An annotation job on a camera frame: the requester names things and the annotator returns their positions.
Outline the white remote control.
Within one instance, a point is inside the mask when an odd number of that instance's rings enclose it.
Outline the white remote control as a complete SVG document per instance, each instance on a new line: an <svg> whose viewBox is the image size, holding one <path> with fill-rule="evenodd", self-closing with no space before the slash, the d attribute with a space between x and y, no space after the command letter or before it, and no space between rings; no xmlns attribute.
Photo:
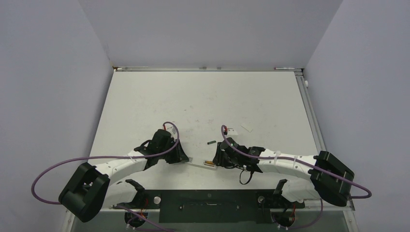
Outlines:
<svg viewBox="0 0 410 232"><path fill-rule="evenodd" d="M210 170L215 170L217 168L216 165L214 167L204 165L204 162L209 161L209 160L205 160L205 159L201 159L201 158L194 158L194 157L189 157L189 158L190 158L190 160L189 160L189 162L187 162L187 164L189 164L189 165L199 167L199 168L204 168L204 169L210 169Z"/></svg>

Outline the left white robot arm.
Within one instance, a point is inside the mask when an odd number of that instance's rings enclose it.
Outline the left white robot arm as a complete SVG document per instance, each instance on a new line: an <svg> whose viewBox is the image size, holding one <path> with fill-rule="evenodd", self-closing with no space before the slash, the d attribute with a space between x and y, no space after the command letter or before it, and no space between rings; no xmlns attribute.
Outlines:
<svg viewBox="0 0 410 232"><path fill-rule="evenodd" d="M82 222L93 219L102 208L118 203L138 208L143 204L145 189L128 177L147 170L159 160L168 164L189 161L174 127L157 130L152 139L134 148L125 159L80 164L59 195L59 203Z"/></svg>

